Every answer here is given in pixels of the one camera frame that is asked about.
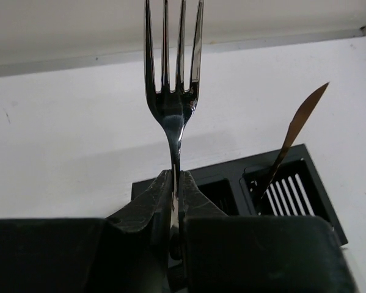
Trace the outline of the silver fork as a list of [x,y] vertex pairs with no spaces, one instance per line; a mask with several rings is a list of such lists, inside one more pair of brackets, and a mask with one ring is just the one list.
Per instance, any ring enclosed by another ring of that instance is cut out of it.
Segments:
[[200,69],[202,60],[204,2],[197,6],[196,25],[192,44],[189,89],[185,89],[185,18],[186,1],[181,2],[177,44],[175,89],[170,89],[169,74],[169,5],[163,2],[163,39],[161,47],[161,89],[155,85],[152,18],[150,2],[144,2],[144,79],[148,108],[161,125],[169,144],[172,172],[172,207],[170,226],[179,228],[178,188],[180,185],[180,153],[183,133],[194,114],[199,100]]

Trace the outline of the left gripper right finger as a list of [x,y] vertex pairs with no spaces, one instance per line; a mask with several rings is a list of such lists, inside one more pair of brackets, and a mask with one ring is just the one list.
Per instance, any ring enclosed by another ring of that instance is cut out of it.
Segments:
[[180,175],[189,292],[356,292],[328,222],[313,216],[229,216]]

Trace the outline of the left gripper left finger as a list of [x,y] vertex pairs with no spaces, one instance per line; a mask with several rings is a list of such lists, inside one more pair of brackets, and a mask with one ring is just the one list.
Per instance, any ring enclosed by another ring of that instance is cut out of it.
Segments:
[[105,219],[0,219],[0,292],[161,292],[171,177]]

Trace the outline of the rose gold knife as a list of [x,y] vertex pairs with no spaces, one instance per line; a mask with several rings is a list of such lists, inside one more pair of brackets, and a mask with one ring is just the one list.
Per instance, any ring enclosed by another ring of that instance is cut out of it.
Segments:
[[324,95],[329,84],[330,84],[330,82],[327,82],[327,83],[323,84],[321,87],[319,87],[318,89],[316,89],[313,93],[311,93],[304,100],[304,102],[297,109],[295,115],[293,116],[293,118],[289,124],[288,130],[287,130],[284,142],[282,144],[282,147],[279,151],[279,154],[277,155],[276,160],[274,161],[273,165],[271,166],[266,177],[263,179],[260,189],[258,190],[257,201],[261,200],[263,198],[263,196],[266,192],[266,189],[269,187],[272,180],[274,179],[282,161],[285,159],[292,144],[296,140],[297,136],[301,132],[302,128],[306,124],[309,117],[311,116],[313,110],[317,106],[321,97]]

